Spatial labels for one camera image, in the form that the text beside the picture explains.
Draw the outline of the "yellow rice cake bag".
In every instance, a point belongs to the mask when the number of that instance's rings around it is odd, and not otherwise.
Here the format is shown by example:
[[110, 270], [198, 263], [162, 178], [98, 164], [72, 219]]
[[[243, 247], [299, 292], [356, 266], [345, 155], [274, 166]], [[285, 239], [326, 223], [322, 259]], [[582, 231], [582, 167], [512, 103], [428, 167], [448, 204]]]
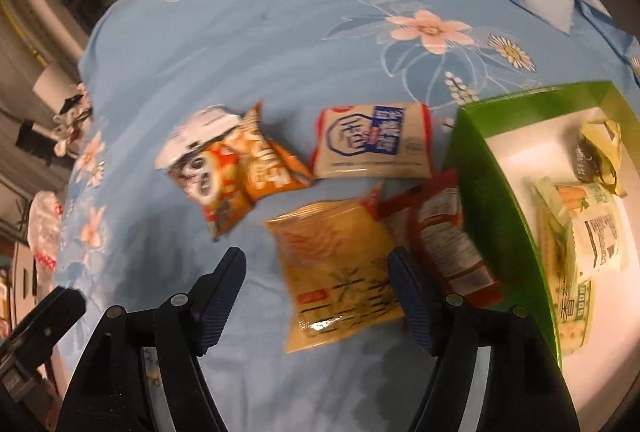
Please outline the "yellow rice cake bag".
[[265, 222], [293, 303], [288, 353], [355, 336], [402, 310], [388, 278], [395, 243], [378, 217], [378, 191], [319, 201]]

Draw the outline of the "pale green corn snack bag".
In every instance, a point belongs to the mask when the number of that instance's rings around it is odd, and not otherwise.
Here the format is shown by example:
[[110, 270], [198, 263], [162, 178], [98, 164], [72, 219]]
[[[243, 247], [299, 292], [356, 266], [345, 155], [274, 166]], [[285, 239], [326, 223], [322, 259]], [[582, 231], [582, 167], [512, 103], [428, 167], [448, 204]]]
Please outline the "pale green corn snack bag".
[[550, 213], [550, 226], [564, 252], [561, 264], [570, 285], [629, 265], [626, 232], [615, 196], [600, 183], [534, 183]]

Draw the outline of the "gold black snack bag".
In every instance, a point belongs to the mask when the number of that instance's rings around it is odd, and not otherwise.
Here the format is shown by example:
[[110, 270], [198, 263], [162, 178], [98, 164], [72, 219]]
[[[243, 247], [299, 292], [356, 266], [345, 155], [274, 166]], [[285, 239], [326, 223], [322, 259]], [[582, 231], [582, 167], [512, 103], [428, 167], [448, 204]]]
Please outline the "gold black snack bag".
[[574, 146], [572, 164], [582, 183], [599, 183], [610, 193], [625, 197], [620, 181], [623, 139], [620, 124], [613, 119], [585, 122]]

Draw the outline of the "white red plastic bag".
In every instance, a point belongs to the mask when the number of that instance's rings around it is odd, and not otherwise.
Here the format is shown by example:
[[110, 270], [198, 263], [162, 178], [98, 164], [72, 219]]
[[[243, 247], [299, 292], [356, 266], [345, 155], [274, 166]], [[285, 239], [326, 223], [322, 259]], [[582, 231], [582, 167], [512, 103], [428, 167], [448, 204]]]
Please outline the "white red plastic bag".
[[56, 270], [63, 205], [55, 193], [38, 192], [29, 209], [27, 244], [36, 262], [50, 272]]

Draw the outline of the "red white snack pack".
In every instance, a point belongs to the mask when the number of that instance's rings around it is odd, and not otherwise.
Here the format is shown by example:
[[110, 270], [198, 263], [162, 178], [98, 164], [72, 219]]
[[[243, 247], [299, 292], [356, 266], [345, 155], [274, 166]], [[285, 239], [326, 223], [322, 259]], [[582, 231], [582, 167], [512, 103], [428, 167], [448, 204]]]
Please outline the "red white snack pack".
[[446, 170], [381, 201], [378, 218], [447, 295], [457, 293], [477, 308], [501, 300], [497, 279], [463, 228], [457, 171]]

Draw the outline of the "green cardboard box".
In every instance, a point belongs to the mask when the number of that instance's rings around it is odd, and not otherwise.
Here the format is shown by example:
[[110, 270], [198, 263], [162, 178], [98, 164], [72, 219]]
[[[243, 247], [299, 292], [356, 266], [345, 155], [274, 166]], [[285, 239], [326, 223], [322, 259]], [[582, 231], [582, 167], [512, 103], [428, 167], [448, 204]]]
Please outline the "green cardboard box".
[[[625, 195], [593, 208], [573, 153], [586, 123], [608, 121], [620, 125]], [[582, 430], [637, 430], [637, 114], [608, 81], [499, 96], [459, 109], [445, 163], [503, 304], [529, 309]]]

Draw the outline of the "orange panda snack bag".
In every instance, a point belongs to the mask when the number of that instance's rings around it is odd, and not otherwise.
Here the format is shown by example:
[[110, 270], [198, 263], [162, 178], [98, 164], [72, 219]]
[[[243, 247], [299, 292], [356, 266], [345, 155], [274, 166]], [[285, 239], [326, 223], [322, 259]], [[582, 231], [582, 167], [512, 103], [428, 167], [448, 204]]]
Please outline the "orange panda snack bag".
[[262, 103], [240, 116], [239, 125], [223, 137], [163, 169], [200, 205], [213, 241], [231, 232], [259, 200], [314, 183], [295, 154], [262, 132]]

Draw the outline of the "white red rice cracker pack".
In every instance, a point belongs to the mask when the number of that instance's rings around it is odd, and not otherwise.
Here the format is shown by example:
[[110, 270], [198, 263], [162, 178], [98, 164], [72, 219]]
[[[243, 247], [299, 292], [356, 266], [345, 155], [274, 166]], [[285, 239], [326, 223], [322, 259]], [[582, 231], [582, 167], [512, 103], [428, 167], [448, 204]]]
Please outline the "white red rice cracker pack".
[[428, 179], [433, 175], [431, 113], [422, 103], [322, 109], [311, 169], [319, 179]]

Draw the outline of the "white blue snack bag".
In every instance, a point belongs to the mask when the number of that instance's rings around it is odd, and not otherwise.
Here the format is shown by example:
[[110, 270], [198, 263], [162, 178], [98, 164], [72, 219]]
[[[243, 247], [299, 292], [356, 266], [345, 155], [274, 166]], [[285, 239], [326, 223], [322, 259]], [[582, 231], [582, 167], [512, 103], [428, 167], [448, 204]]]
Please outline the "white blue snack bag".
[[196, 111], [182, 125], [172, 130], [155, 158], [155, 169], [168, 169], [210, 141], [219, 139], [241, 122], [241, 116], [224, 105], [214, 104]]

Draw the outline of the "blue floral tablecloth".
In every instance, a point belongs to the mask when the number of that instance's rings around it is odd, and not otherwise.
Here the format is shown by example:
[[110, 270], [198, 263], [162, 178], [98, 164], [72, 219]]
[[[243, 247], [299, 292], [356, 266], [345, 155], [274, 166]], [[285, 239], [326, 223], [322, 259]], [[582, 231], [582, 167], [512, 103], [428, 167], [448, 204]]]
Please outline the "blue floral tablecloth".
[[639, 102], [639, 46], [597, 0], [118, 0], [79, 63], [94, 122], [70, 179], [58, 271], [85, 316], [58, 349], [74, 368], [103, 312], [157, 307], [212, 271], [231, 246], [247, 276], [220, 343], [201, 361], [232, 431], [405, 431], [431, 357], [398, 323], [299, 353], [292, 305], [264, 223], [317, 200], [358, 196], [368, 179], [329, 180], [260, 201], [220, 241], [155, 166], [170, 133], [221, 104], [262, 107], [265, 131], [300, 157], [324, 107], [421, 102], [436, 163], [458, 108], [587, 80]]

